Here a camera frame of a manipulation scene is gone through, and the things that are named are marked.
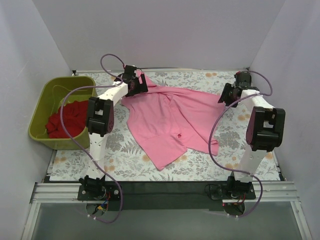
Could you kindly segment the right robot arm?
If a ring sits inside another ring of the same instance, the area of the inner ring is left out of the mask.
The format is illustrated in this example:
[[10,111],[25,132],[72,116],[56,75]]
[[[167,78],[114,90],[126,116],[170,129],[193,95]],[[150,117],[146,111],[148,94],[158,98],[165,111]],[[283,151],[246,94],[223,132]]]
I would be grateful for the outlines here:
[[219,103],[235,108],[243,103],[251,111],[245,133],[245,151],[236,171],[226,181],[227,195],[232,199],[253,196],[253,174],[256,173],[265,156],[283,141],[286,112],[276,108],[264,99],[257,87],[252,86],[251,71],[234,74],[235,82],[226,83]]

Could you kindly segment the green plastic bin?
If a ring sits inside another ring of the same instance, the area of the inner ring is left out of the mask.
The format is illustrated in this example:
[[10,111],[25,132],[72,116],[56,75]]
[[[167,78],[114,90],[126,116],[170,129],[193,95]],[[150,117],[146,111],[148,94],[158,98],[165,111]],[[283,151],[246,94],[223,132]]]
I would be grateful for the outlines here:
[[[28,135],[34,141],[44,144],[52,150],[80,150],[68,136],[67,138],[50,138],[45,125],[49,118],[58,113],[65,96],[72,90],[84,87],[95,86],[95,81],[88,76],[65,76],[53,78],[45,84],[36,104],[31,118]],[[87,101],[90,97],[96,97],[95,88],[86,88],[72,93],[65,102],[65,105],[74,101]],[[88,130],[84,128],[74,139],[84,148],[90,146]]]

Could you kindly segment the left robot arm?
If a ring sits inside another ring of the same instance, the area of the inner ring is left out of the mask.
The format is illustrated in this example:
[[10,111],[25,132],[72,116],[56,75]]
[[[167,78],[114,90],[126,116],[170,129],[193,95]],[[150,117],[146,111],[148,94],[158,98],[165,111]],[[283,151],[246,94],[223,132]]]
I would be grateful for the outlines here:
[[89,136],[89,157],[86,176],[79,181],[85,193],[95,200],[103,199],[107,194],[105,186],[104,155],[107,134],[111,133],[115,123],[114,107],[125,97],[148,92],[147,82],[142,70],[134,65],[126,65],[124,72],[115,82],[97,97],[88,100],[86,127]]

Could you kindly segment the aluminium mounting rail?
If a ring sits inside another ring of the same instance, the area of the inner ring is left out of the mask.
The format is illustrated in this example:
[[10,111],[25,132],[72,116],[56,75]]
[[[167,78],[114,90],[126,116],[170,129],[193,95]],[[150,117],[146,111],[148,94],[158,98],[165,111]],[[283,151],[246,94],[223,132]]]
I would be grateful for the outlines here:
[[[204,197],[229,201],[229,196],[219,196],[216,182],[205,181],[121,181],[125,197]],[[300,197],[291,181],[263,181],[262,186],[253,182],[251,190],[245,194],[245,201],[261,202],[295,202]],[[79,183],[37,183],[31,195],[32,202],[68,203],[71,201],[94,202],[98,197],[92,197]]]

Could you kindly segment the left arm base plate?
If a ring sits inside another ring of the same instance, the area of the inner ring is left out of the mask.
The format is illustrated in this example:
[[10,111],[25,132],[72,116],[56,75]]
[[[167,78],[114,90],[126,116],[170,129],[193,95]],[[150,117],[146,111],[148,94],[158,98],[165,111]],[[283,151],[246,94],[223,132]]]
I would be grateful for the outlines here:
[[88,187],[81,185],[78,190],[77,200],[79,201],[120,201],[120,191],[114,184],[107,184],[98,187]]

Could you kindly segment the red t-shirt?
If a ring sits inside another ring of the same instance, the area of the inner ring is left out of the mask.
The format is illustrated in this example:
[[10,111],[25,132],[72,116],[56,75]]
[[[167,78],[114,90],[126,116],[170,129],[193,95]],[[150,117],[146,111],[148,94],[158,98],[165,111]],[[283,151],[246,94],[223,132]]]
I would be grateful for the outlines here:
[[[69,134],[75,138],[86,127],[86,118],[88,111],[88,100],[74,101],[68,103],[63,107],[62,119],[66,130]],[[57,113],[52,114],[48,118],[48,123],[45,125],[47,134],[50,139],[67,139],[69,138],[64,131],[61,118],[60,118],[61,107]]]

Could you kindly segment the pink t-shirt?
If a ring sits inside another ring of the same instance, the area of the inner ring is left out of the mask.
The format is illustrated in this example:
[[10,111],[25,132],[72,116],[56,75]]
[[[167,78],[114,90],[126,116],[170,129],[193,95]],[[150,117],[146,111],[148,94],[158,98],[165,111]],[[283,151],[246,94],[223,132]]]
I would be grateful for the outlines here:
[[161,86],[146,79],[148,91],[125,97],[127,126],[135,141],[161,171],[188,149],[218,154],[219,143],[210,137],[223,112],[220,96],[181,87]]

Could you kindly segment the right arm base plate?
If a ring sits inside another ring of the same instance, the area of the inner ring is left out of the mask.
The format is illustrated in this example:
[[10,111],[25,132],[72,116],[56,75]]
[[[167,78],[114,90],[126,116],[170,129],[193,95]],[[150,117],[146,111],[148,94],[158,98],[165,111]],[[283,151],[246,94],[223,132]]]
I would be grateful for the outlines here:
[[211,200],[255,200],[256,194],[253,187],[248,192],[231,191],[223,184],[209,183],[204,187],[204,192]]

